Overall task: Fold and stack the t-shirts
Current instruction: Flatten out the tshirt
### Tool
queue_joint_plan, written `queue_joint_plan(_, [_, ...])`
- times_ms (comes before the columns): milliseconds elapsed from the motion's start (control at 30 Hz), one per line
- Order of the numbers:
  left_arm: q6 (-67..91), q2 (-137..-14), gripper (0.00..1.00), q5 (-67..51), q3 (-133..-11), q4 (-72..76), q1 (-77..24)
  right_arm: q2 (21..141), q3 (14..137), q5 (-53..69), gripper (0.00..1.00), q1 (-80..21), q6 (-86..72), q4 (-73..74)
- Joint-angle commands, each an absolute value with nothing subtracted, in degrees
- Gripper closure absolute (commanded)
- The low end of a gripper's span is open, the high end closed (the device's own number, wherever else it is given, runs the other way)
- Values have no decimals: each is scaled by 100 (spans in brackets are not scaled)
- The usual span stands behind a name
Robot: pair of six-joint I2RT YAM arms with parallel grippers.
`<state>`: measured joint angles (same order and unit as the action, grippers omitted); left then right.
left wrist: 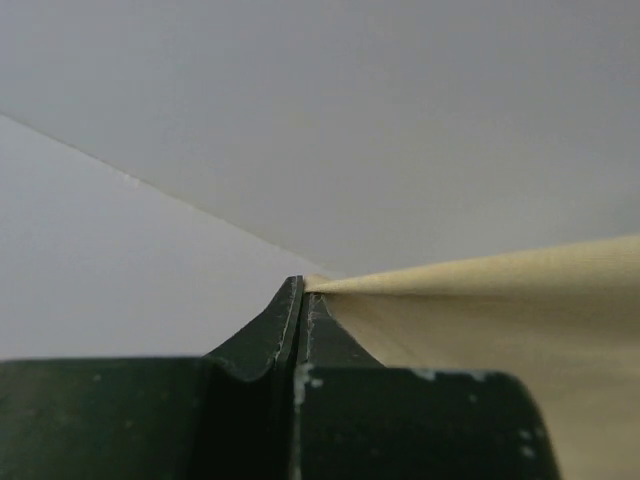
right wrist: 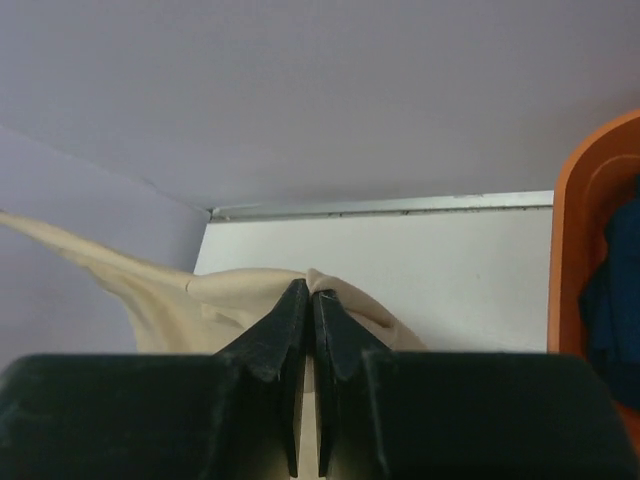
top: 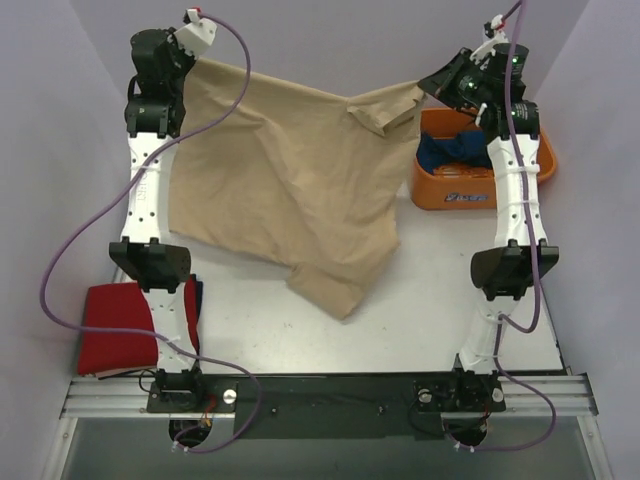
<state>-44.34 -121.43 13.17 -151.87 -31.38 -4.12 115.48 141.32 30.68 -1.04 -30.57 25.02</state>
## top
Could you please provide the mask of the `beige t shirt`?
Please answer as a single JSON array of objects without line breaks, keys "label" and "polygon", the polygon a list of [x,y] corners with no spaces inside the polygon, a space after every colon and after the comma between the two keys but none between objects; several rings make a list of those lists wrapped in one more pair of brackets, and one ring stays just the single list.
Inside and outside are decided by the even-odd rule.
[{"label": "beige t shirt", "polygon": [[348,317],[398,248],[395,201],[423,102],[412,81],[343,97],[199,60],[185,84],[170,230],[283,264],[291,290]]}]

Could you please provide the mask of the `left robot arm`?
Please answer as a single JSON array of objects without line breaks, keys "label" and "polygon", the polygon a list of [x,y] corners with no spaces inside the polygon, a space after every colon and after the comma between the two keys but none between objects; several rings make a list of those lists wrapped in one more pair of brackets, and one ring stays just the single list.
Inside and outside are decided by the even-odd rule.
[{"label": "left robot arm", "polygon": [[186,114],[184,83],[216,28],[203,21],[180,29],[147,29],[130,40],[136,69],[124,111],[131,178],[128,216],[112,260],[136,281],[147,302],[158,360],[151,393],[184,412],[199,409],[206,388],[189,333],[185,288],[191,278],[187,248],[168,244],[169,184],[177,139]]}]

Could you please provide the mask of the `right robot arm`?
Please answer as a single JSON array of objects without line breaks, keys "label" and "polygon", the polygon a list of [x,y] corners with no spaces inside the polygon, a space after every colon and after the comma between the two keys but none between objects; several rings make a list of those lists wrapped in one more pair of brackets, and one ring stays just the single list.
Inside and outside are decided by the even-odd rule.
[{"label": "right robot arm", "polygon": [[494,394],[501,388],[497,362],[503,329],[527,290],[534,292],[532,321],[539,321],[540,280],[559,259],[559,249],[549,245],[540,218],[541,129],[536,104],[523,97],[521,76],[527,56],[522,45],[490,40],[474,51],[461,49],[418,83],[444,105],[423,112],[422,131],[437,140],[454,140],[464,131],[463,116],[471,116],[471,131],[483,135],[482,149],[493,171],[494,245],[471,258],[477,300],[456,356],[456,367],[464,374],[446,385],[447,399],[458,409],[469,409],[482,393],[486,408],[502,406],[502,398]]}]

